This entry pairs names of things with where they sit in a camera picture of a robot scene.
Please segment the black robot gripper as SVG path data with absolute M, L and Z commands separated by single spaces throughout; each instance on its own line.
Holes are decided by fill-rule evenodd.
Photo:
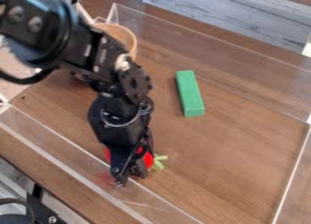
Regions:
M 155 154 L 149 129 L 153 110 L 151 98 L 135 106 L 124 97 L 97 96 L 91 104 L 88 123 L 97 140 L 109 149 L 111 175 L 117 186 L 125 185 L 129 175 L 140 178 L 148 175 L 141 158 L 145 153 Z

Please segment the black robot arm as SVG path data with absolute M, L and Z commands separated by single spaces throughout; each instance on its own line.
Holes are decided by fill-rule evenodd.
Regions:
M 0 0 L 0 35 L 21 63 L 40 70 L 25 78 L 0 70 L 0 78 L 31 85 L 61 66 L 80 75 L 97 93 L 88 123 L 107 147 L 115 183 L 145 177 L 155 158 L 153 86 L 124 44 L 88 24 L 65 0 Z

